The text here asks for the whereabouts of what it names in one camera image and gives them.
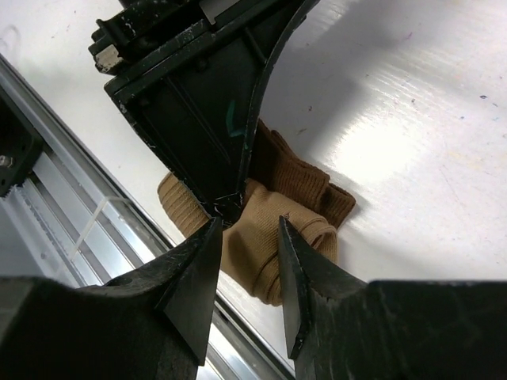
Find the aluminium table edge rail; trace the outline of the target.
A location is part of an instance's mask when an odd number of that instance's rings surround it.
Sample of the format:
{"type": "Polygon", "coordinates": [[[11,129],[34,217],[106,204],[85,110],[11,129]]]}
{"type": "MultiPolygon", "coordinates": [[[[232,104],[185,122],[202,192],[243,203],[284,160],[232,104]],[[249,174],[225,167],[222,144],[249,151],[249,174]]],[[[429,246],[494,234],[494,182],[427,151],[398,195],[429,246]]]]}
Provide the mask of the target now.
{"type": "MultiPolygon", "coordinates": [[[[1,197],[1,376],[99,376],[103,344],[78,291],[168,253],[171,242],[6,60],[1,90],[44,141],[25,181],[1,197]]],[[[293,370],[215,296],[205,364],[194,379],[291,379],[293,370]]]]}

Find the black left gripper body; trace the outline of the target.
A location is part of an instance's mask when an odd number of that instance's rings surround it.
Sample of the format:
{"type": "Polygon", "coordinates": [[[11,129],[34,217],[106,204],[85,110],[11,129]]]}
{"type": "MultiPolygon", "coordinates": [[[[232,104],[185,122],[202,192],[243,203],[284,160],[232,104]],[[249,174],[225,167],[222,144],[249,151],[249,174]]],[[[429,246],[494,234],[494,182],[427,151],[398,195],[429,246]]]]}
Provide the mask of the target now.
{"type": "Polygon", "coordinates": [[[224,54],[239,71],[240,98],[260,103],[281,51],[315,1],[125,1],[97,20],[89,47],[95,67],[111,76],[115,103],[134,101],[147,87],[188,63],[224,54]]]}

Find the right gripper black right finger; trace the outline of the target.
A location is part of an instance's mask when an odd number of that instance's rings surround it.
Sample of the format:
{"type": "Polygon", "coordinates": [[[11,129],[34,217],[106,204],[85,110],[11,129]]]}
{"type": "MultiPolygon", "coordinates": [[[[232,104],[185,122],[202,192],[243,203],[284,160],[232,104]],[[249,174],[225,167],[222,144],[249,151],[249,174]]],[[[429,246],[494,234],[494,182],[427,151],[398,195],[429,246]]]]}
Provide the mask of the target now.
{"type": "Polygon", "coordinates": [[[378,282],[321,256],[280,218],[278,261],[288,357],[298,379],[378,379],[378,282]]]}

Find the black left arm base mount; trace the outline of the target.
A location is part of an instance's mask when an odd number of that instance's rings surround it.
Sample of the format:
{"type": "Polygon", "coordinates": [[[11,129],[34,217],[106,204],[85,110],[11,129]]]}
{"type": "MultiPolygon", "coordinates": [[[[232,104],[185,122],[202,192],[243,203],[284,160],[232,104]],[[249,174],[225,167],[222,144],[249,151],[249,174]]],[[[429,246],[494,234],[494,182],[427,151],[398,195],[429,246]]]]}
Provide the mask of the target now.
{"type": "Polygon", "coordinates": [[[43,150],[44,141],[7,93],[1,90],[1,197],[21,185],[43,150]]]}

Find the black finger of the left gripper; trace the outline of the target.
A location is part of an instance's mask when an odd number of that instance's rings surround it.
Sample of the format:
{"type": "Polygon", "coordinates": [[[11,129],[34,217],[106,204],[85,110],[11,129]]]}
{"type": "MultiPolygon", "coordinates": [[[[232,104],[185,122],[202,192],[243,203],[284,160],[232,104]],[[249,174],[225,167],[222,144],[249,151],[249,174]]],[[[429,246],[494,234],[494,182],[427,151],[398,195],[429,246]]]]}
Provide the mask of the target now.
{"type": "Polygon", "coordinates": [[[134,101],[112,102],[205,213],[229,226],[244,208],[262,101],[240,98],[239,71],[225,58],[188,63],[134,101]]]}

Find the tan brown ribbed sock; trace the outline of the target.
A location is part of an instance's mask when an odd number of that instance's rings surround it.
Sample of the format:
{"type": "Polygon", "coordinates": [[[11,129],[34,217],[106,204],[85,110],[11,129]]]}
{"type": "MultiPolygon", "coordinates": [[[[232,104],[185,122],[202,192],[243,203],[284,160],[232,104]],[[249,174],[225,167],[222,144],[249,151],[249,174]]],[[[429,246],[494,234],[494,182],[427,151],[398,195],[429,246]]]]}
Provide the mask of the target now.
{"type": "Polygon", "coordinates": [[[356,205],[321,169],[298,158],[278,131],[258,123],[239,220],[223,232],[222,271],[249,295],[282,303],[278,263],[279,219],[336,263],[337,230],[356,205]]]}

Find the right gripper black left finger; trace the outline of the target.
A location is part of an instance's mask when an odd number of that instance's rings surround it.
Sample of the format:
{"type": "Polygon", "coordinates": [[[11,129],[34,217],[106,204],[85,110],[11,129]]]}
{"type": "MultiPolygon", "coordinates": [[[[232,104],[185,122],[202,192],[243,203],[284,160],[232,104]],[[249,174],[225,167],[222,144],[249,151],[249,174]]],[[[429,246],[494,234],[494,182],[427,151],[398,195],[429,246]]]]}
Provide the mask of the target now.
{"type": "Polygon", "coordinates": [[[93,356],[99,376],[196,377],[208,350],[222,232],[214,218],[168,253],[78,291],[91,317],[86,336],[104,345],[93,356]]]}

